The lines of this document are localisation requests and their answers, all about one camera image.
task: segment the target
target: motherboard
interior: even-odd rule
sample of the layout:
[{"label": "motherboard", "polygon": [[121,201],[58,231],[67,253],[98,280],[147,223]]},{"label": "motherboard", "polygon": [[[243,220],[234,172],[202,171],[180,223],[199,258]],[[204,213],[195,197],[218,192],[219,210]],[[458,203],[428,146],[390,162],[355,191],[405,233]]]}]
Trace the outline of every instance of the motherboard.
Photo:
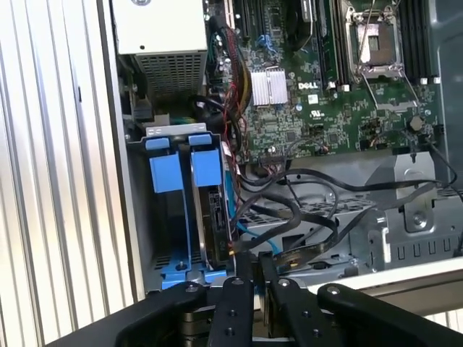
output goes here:
[{"label": "motherboard", "polygon": [[[291,158],[407,147],[410,126],[433,136],[441,81],[421,1],[226,0],[206,11],[226,16],[251,71],[240,163],[272,163],[304,137]],[[230,59],[216,65],[226,83]]]}]

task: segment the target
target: cpu socket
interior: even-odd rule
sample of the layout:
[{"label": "cpu socket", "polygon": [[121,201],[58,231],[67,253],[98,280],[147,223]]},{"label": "cpu socket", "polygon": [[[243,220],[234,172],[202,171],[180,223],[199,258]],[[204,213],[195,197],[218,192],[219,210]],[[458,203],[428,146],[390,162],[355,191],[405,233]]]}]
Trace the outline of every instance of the cpu socket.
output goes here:
[{"label": "cpu socket", "polygon": [[[391,6],[364,12],[348,7],[346,44],[353,79],[356,83],[365,82],[378,110],[406,111],[419,106],[416,92],[404,72],[399,28]],[[384,77],[403,82],[409,97],[394,103],[379,100],[371,82]]]}]

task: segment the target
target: white power supply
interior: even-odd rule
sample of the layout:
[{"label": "white power supply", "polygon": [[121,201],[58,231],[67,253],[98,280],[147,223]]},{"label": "white power supply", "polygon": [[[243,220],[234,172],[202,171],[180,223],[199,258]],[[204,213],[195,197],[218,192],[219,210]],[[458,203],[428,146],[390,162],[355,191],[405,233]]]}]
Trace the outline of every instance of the white power supply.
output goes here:
[{"label": "white power supply", "polygon": [[118,52],[134,55],[155,96],[195,94],[208,50],[203,0],[113,0]]}]

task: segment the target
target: screw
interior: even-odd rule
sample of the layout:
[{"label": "screw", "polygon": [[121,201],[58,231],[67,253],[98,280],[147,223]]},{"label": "screw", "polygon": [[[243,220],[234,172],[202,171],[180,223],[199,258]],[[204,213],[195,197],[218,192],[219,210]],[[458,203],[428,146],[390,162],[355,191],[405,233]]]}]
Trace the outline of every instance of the screw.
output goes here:
[{"label": "screw", "polygon": [[338,295],[340,294],[340,290],[336,287],[328,287],[328,289],[326,289],[330,294],[333,294],[333,295]]},{"label": "screw", "polygon": [[234,330],[232,327],[228,327],[227,329],[225,329],[225,335],[227,336],[233,336],[234,335]]},{"label": "screw", "polygon": [[415,223],[416,226],[424,227],[426,224],[426,218],[422,213],[415,213],[413,216],[413,223]]},{"label": "screw", "polygon": [[334,196],[334,194],[331,193],[331,192],[329,192],[329,193],[327,193],[327,194],[325,195],[325,201],[326,201],[326,202],[333,202],[333,201],[334,201],[334,198],[335,198],[335,196]]},{"label": "screw", "polygon": [[282,278],[281,280],[278,281],[278,284],[283,287],[289,286],[289,281],[287,279]]},{"label": "screw", "polygon": [[194,293],[197,291],[197,287],[191,285],[187,288],[187,293]]}]

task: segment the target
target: silver corrugated surface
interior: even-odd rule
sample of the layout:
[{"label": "silver corrugated surface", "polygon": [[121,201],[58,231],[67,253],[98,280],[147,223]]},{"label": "silver corrugated surface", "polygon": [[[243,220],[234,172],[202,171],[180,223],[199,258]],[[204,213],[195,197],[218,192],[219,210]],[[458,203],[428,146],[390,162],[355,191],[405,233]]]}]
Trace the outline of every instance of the silver corrugated surface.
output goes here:
[{"label": "silver corrugated surface", "polygon": [[132,303],[96,1],[0,1],[0,344]]},{"label": "silver corrugated surface", "polygon": [[283,69],[251,72],[254,106],[278,105],[288,102],[286,74]]},{"label": "silver corrugated surface", "polygon": [[427,316],[429,320],[463,333],[463,309]]}]

